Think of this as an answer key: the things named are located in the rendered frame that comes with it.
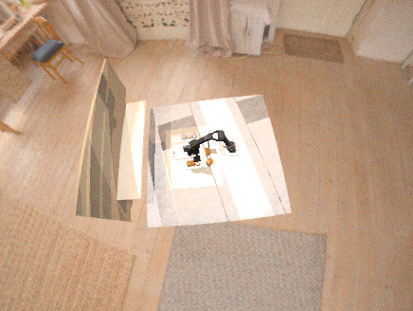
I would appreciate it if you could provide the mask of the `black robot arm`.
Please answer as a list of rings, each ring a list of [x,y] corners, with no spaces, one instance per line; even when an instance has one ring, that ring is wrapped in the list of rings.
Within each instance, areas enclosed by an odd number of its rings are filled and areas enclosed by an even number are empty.
[[[217,133],[218,139],[213,137],[213,134],[215,133]],[[236,143],[234,141],[230,141],[225,136],[224,130],[215,130],[214,132],[208,133],[207,135],[200,137],[198,139],[192,139],[189,142],[189,145],[183,146],[183,152],[187,152],[188,156],[192,156],[192,154],[195,155],[195,153],[193,152],[197,152],[198,149],[200,148],[200,145],[209,140],[222,141],[225,144],[225,147],[229,151],[230,154],[236,153],[237,151]]]

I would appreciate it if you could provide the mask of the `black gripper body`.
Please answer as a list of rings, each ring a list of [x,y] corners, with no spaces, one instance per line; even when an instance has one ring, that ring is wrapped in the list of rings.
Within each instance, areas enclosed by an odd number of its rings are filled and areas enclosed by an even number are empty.
[[[192,152],[193,152],[193,151],[192,151]],[[199,161],[201,161],[201,158],[200,158],[200,156],[199,156],[199,154],[200,154],[199,149],[198,149],[197,152],[193,152],[193,153],[196,154],[196,157],[193,158],[193,161],[194,161],[194,162],[199,162]]]

